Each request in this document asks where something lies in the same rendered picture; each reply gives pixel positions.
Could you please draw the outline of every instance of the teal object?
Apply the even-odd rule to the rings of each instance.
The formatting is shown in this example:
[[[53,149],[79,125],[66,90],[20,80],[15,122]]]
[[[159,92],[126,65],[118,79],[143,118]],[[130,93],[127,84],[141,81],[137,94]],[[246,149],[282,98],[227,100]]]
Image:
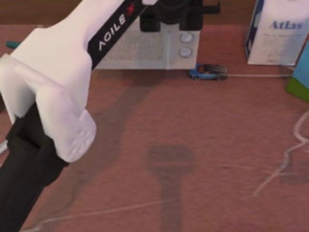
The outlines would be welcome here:
[[[304,51],[299,58],[293,72],[293,77],[309,89],[309,43],[306,44]]]
[[[21,42],[14,42],[14,41],[7,41],[5,43],[7,47],[12,48],[12,49],[16,49],[20,44]]]

